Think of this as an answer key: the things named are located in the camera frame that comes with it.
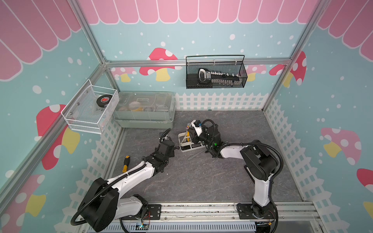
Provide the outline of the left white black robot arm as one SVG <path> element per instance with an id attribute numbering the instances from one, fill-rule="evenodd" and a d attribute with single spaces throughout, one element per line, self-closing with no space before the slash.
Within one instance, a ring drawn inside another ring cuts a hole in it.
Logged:
<path id="1" fill-rule="evenodd" d="M 148 213 L 148 202 L 141 195 L 123 196 L 141 182 L 163 172 L 177 149 L 169 136 L 161 136 L 158 146 L 149 156 L 131 170 L 104 180 L 96 179 L 80 203 L 70 224 L 88 224 L 95 232 L 101 232 L 113 220 L 125 216 L 142 219 Z"/>

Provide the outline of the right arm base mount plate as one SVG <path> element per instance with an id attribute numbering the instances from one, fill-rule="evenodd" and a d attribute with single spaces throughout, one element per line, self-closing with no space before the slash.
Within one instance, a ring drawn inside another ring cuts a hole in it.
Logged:
<path id="1" fill-rule="evenodd" d="M 276 206 L 272 203 L 269 203 L 265 207 L 261 207 L 256 204 L 251 203 L 238 203 L 237 212 L 239 218 L 241 220 L 248 220 L 248 219 L 268 219 L 268 220 L 275 220 L 276 219 Z"/>

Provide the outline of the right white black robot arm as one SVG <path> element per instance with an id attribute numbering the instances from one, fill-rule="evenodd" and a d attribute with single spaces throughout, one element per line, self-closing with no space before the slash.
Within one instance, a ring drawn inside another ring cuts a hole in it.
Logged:
<path id="1" fill-rule="evenodd" d="M 246 212 L 254 218 L 263 219 L 276 212 L 272 199 L 272 186 L 284 166 L 282 155 L 272 146 L 254 140 L 249 143 L 223 142 L 218 125 L 210 119 L 193 120 L 188 125 L 190 140 L 201 142 L 214 158 L 242 159 L 245 170 L 254 182 L 254 196 Z"/>

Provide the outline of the yellow toothbrush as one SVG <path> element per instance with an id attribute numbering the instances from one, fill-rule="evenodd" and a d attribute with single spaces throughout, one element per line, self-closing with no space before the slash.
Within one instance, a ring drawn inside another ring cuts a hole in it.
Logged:
<path id="1" fill-rule="evenodd" d="M 185 137 L 185 141 L 188 142 L 188 143 L 191 143 L 191 139 L 190 139 L 190 128 L 191 128 L 191 125 L 189 124 L 187 127 L 186 127 L 186 137 Z"/>

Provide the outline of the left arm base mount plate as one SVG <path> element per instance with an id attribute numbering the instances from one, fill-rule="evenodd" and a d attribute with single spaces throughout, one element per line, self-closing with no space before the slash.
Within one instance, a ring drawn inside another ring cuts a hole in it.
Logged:
<path id="1" fill-rule="evenodd" d="M 142 208 L 138 214 L 134 216 L 124 216 L 122 220 L 160 220 L 162 205 L 149 204 L 146 209 Z"/>

